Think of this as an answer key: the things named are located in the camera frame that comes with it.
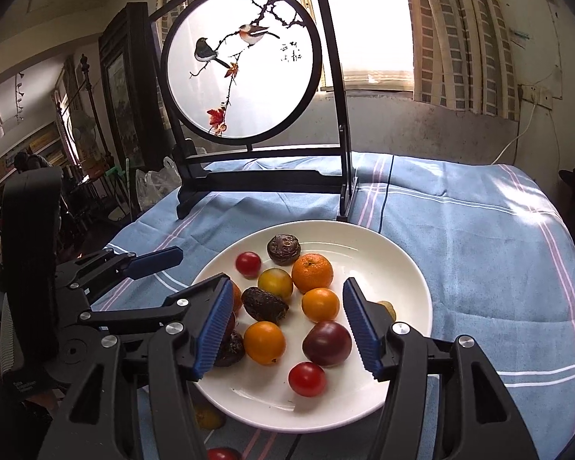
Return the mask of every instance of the white plate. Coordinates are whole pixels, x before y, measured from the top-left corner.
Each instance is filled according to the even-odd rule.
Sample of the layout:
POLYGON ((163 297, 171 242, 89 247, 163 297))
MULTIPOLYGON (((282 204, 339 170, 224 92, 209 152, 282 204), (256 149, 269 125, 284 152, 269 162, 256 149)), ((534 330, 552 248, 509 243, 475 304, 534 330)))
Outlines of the white plate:
MULTIPOLYGON (((266 244, 275 235, 290 233, 301 243, 302 254, 320 253, 332 263, 334 280, 330 288, 343 299, 343 283, 353 276, 370 301, 390 301, 398 320, 405 321, 424 336, 432 330, 432 300, 424 276, 413 260, 394 242, 368 228, 337 221, 298 221, 277 225, 245 237, 216 256, 194 282, 224 272, 243 291, 256 285, 235 268, 237 256, 258 253, 262 270, 277 267, 268 257, 266 244)), ((292 267, 283 268, 291 272, 292 267)), ((307 361, 302 341, 313 323, 302 313, 302 294, 295 288, 290 309, 280 322, 287 350, 272 367, 257 364, 245 356, 228 368, 213 368, 197 386, 216 407, 253 427, 292 434, 334 429, 374 412, 385 401, 388 383, 376 382, 364 370, 354 341, 350 357, 325 370, 328 385, 317 398, 303 398, 292 391, 288 373, 307 361)), ((350 330, 341 307, 337 322, 350 330)), ((243 335, 255 320, 241 309, 237 331, 243 335)))

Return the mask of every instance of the tree branch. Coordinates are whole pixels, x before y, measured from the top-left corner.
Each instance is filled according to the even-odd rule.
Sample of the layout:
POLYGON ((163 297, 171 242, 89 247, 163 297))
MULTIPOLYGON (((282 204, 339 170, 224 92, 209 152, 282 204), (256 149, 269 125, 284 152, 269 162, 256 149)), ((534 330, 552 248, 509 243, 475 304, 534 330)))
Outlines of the tree branch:
POLYGON ((219 47, 222 46, 230 36, 236 36, 237 34, 238 34, 238 31, 235 31, 234 33, 230 33, 230 34, 227 34, 226 36, 224 36, 224 38, 222 38, 222 40, 215 47, 215 51, 219 50, 219 47))
POLYGON ((264 16, 268 13, 271 14, 277 21, 281 23, 283 27, 290 28, 292 26, 302 26, 307 27, 305 23, 298 19, 298 12, 294 11, 294 18, 291 22, 286 22, 284 19, 279 17, 274 10, 274 7, 278 2, 282 2, 283 0, 266 0, 266 3, 260 5, 256 3, 254 0, 250 0, 256 7, 260 9, 260 13, 257 18, 250 22, 250 26, 259 26, 264 16))
MULTIPOLYGON (((241 50, 239 53, 232 55, 231 57, 234 57, 234 62, 238 65, 238 60, 241 58, 241 53, 243 53, 244 50, 241 50)), ((225 98, 225 107, 224 107, 224 119, 225 119, 225 113, 228 112, 228 106, 230 105, 230 90, 232 89, 232 83, 234 82, 234 75, 230 76, 230 84, 228 85, 228 96, 225 98)))
POLYGON ((191 79, 191 78, 195 78, 198 74, 200 74, 201 72, 203 72, 203 71, 207 68, 207 66, 208 66, 209 64, 211 64, 211 61, 205 63, 205 65, 202 66, 202 69, 200 69, 196 74, 194 74, 193 72, 190 71, 190 72, 189 72, 189 78, 190 78, 190 79, 191 79))

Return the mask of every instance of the round frame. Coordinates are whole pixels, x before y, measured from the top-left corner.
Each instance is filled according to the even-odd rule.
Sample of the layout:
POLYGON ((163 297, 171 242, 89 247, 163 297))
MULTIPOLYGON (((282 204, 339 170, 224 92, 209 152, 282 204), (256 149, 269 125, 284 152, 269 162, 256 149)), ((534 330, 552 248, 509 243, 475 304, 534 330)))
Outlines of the round frame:
POLYGON ((253 136, 244 136, 242 138, 224 138, 223 136, 213 135, 210 132, 201 129, 198 125, 194 124, 177 105, 175 97, 173 96, 172 89, 169 85, 167 64, 170 46, 173 39, 175 38, 175 34, 181 27, 181 24, 185 21, 185 19, 187 19, 188 15, 190 15, 190 13, 192 13, 195 9, 207 1, 209 0, 194 0, 191 4, 185 7, 185 10, 183 10, 176 18, 176 21, 173 23, 172 27, 170 27, 169 33, 166 36, 166 41, 164 41, 164 48, 162 50, 162 57, 160 61, 160 75, 158 78, 160 82, 160 89, 164 97, 164 102, 167 101, 169 103, 168 107, 173 109, 179 120, 185 126, 187 126, 189 130, 193 131, 193 133, 196 133, 198 136, 214 143, 220 143, 222 145, 252 145, 254 143, 260 143, 261 141, 268 140, 273 136, 277 136, 279 133, 289 128, 294 123, 294 121, 296 121, 296 119, 301 116, 301 114, 313 100, 313 96, 317 91, 317 87, 319 86, 319 81, 322 75, 322 43, 313 18, 308 14, 307 10, 305 10, 305 7, 303 7, 298 0, 283 0, 289 4, 301 17, 305 27, 307 28, 309 37, 311 38, 311 49, 313 50, 313 67, 311 68, 311 77, 309 79, 309 84, 305 89, 305 93, 302 95, 298 105, 296 105, 294 110, 292 110, 287 118, 285 118, 276 126, 269 128, 262 133, 258 133, 257 135, 253 136))

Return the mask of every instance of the chinese calligraphy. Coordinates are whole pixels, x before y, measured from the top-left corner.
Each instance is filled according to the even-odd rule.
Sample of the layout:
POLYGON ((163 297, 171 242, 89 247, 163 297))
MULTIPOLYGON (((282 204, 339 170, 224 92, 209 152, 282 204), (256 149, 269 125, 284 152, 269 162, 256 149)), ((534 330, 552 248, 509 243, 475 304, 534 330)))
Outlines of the chinese calligraphy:
POLYGON ((283 52, 282 62, 296 62, 302 58, 301 50, 298 48, 298 43, 290 41, 289 44, 282 43, 281 51, 283 52))

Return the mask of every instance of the blue tablecloth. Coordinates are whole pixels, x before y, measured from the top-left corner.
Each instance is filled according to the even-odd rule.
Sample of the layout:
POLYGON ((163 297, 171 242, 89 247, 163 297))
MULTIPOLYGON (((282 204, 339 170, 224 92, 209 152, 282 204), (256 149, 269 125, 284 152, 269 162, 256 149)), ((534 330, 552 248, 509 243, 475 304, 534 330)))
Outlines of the blue tablecloth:
MULTIPOLYGON (((360 191, 351 222, 377 230, 393 157, 354 154, 360 191)), ((261 159, 208 169, 319 169, 340 173, 338 158, 261 159)), ((112 245, 144 254, 177 245, 187 261, 127 280, 95 309, 158 306, 190 284, 220 251, 262 228, 303 219, 334 219, 338 196, 214 193, 182 221, 176 191, 122 230, 112 245)), ((575 433, 575 247, 537 185, 510 166, 395 157, 381 233, 418 264, 432 295, 432 336, 474 336, 521 411, 541 459, 554 458, 575 433)), ((429 378, 420 456, 430 458, 439 381, 429 378)), ((145 458, 156 460, 151 420, 140 395, 145 458)), ((360 460, 378 413, 320 434, 276 434, 229 420, 207 447, 230 446, 252 460, 360 460)))

